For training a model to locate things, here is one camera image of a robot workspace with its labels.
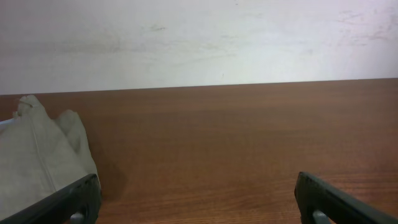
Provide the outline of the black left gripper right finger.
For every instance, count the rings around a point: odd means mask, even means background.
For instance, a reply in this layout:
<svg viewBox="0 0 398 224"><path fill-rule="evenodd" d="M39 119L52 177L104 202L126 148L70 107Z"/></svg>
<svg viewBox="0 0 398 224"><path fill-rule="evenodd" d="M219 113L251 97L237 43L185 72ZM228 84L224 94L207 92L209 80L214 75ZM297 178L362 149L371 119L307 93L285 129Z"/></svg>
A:
<svg viewBox="0 0 398 224"><path fill-rule="evenodd" d="M300 172L294 190L303 224L397 224L397 219L346 194L308 172Z"/></svg>

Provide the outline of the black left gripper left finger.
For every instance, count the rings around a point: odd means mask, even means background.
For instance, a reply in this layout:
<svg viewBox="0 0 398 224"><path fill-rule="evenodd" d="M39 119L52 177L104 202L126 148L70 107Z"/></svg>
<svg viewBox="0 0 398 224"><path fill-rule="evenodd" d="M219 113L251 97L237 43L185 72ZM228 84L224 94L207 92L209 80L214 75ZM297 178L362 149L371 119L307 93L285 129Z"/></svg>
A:
<svg viewBox="0 0 398 224"><path fill-rule="evenodd" d="M101 208L101 187L88 174L41 201L5 218L1 224L95 224Z"/></svg>

